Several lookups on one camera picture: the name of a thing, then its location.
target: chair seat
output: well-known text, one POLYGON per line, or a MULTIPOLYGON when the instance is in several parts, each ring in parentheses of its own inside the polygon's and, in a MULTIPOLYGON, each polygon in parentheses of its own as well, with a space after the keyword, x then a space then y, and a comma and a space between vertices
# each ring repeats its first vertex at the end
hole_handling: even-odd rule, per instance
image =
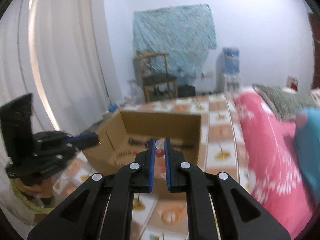
POLYGON ((144 86, 152 86, 152 85, 159 85, 167 82, 173 82, 175 80, 177 80, 177 77, 174 75, 170 75, 166 73, 157 73, 148 77, 143 77, 142 84, 144 86))

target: light strip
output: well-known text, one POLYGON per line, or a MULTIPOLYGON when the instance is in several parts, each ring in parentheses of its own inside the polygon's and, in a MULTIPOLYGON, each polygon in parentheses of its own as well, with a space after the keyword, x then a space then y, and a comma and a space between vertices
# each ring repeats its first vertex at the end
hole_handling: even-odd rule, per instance
POLYGON ((31 63, 31 70, 33 78, 35 80, 37 92, 44 106, 44 109, 49 116, 49 119, 55 130, 60 130, 58 122, 52 112, 47 96, 44 92, 42 85, 41 76, 39 72, 38 59, 36 56, 36 40, 35 40, 35 29, 36 29, 36 8, 38 0, 29 0, 29 22, 28 22, 28 45, 29 45, 29 57, 31 63))

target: brown door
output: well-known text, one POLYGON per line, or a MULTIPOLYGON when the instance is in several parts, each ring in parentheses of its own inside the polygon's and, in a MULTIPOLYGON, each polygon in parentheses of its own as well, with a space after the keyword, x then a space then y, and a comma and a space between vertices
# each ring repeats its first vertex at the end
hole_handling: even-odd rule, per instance
POLYGON ((309 14, 309 20, 313 32, 313 42, 315 45, 315 73, 312 88, 320 87, 320 22, 315 14, 309 14))

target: person's hand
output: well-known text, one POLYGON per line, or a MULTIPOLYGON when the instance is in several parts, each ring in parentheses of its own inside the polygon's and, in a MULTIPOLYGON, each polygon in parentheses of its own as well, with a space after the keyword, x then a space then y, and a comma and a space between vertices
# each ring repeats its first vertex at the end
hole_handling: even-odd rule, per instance
POLYGON ((44 179, 40 185, 33 185, 28 187, 23 184, 20 179, 15 179, 15 185, 21 192, 38 198, 49 198, 53 196, 53 183, 52 178, 44 179))

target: metal bolt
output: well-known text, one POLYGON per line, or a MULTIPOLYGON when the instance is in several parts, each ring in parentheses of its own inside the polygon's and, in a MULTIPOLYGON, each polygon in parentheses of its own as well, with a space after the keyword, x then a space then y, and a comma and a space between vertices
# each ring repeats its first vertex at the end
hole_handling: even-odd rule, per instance
POLYGON ((136 170, 140 167, 139 163, 131 163, 130 164, 130 168, 133 169, 133 170, 136 170))
POLYGON ((228 174, 226 174, 225 172, 220 172, 218 176, 220 179, 224 179, 224 180, 229 177, 228 174))
POLYGON ((191 167, 190 163, 187 163, 187 162, 181 163, 180 166, 184 169, 189 169, 191 167))
POLYGON ((102 179, 102 175, 100 173, 95 173, 92 175, 92 179, 94 181, 98 181, 98 180, 102 179))

